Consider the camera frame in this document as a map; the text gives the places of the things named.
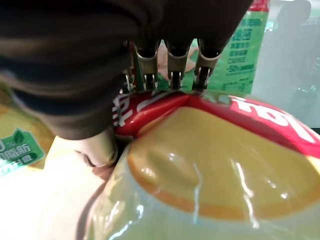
chip bag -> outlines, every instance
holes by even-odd
[[[320,136],[250,96],[120,95],[86,240],[318,240]]]

plastic wrapper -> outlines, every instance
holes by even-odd
[[[318,240],[320,137],[224,93],[122,95],[135,139],[94,203],[86,240]]]

plastic bag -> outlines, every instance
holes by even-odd
[[[121,95],[86,240],[318,240],[320,136],[244,96]]]

green leaf logo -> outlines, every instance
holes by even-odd
[[[17,130],[14,134],[13,139],[15,144],[21,144],[24,141],[25,137],[20,130]]]

green sign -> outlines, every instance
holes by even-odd
[[[0,139],[0,176],[33,164],[44,156],[30,132],[16,129],[13,135]]]

